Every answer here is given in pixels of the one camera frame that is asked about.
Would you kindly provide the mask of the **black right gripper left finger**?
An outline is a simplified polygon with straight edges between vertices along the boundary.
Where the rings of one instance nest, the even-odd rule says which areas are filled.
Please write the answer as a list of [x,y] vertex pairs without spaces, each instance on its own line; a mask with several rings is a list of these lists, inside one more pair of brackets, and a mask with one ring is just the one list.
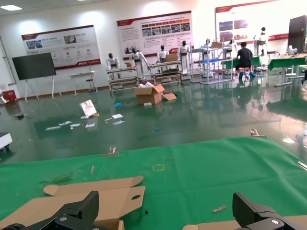
[[27,230],[88,230],[99,212],[99,193],[91,191],[84,200],[68,203],[53,216],[35,223]]

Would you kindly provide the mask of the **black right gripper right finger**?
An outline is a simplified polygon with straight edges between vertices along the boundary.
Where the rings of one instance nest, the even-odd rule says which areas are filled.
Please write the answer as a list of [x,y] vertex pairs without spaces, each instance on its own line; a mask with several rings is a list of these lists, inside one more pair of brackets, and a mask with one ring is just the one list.
[[282,217],[273,208],[255,204],[242,193],[233,193],[232,212],[241,230],[305,230]]

